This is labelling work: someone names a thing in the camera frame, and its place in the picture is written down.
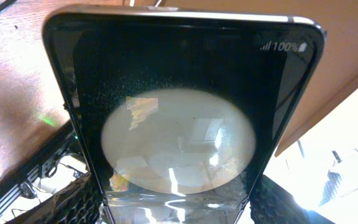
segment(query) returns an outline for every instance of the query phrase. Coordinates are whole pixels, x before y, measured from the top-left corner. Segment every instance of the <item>wooden surface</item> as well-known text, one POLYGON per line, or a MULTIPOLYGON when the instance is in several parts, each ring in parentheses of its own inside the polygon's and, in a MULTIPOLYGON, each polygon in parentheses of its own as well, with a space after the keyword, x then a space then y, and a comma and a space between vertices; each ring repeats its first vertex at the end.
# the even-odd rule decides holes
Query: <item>wooden surface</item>
POLYGON ((48 13, 74 2, 81 1, 18 0, 0 15, 0 180, 69 119, 41 28, 48 13))
MULTIPOLYGON (((52 10, 84 2, 122 4, 121 0, 18 0, 0 15, 0 179, 15 172, 68 120, 42 44, 41 27, 52 10)), ((135 5, 139 2, 151 5, 154 1, 135 0, 135 5)), ((341 90, 358 80, 358 1, 167 0, 165 5, 296 14, 318 21, 329 31, 323 59, 283 138, 287 144, 340 103, 336 96, 343 99, 350 94, 341 90)))

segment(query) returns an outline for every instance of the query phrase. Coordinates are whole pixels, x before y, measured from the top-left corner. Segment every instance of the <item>smartphone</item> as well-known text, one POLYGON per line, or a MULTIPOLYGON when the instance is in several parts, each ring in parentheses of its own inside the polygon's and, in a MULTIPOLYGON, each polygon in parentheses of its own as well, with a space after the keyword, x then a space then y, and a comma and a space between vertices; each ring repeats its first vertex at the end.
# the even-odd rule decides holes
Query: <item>smartphone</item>
POLYGON ((310 19, 72 5, 45 49, 114 223, 235 223, 323 53, 310 19))

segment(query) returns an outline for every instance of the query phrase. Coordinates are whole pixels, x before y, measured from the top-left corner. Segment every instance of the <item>signal bars icon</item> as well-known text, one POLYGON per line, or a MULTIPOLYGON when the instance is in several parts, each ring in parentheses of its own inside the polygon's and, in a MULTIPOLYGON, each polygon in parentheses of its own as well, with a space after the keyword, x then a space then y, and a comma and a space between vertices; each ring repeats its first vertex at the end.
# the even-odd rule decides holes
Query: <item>signal bars icon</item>
POLYGON ((271 44, 272 42, 269 41, 267 44, 263 45, 259 50, 269 50, 271 44))

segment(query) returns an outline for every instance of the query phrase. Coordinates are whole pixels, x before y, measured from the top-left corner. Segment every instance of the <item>black phone screen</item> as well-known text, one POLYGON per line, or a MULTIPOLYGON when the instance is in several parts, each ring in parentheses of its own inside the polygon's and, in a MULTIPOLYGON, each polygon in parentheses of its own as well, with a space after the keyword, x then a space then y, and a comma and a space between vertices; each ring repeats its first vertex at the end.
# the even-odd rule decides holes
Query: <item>black phone screen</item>
POLYGON ((47 42, 115 221, 147 222, 150 210, 156 220, 232 223, 319 59, 317 29, 73 18, 47 42))

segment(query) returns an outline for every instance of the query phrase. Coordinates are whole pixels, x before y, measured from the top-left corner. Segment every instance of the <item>battery icon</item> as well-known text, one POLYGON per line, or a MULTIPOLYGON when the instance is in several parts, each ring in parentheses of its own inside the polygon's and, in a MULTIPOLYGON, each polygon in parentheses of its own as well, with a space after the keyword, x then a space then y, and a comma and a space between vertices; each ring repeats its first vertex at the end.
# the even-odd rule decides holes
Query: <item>battery icon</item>
POLYGON ((307 48, 308 44, 306 42, 299 45, 298 52, 304 52, 307 48))

